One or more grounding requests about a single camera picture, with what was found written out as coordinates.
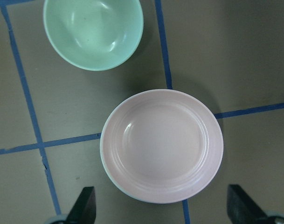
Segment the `plate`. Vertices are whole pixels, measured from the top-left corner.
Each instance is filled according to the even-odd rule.
[[[150,203],[194,196],[215,176],[222,132],[212,112],[175,90],[150,90],[122,102],[108,117],[100,155],[112,182]]]

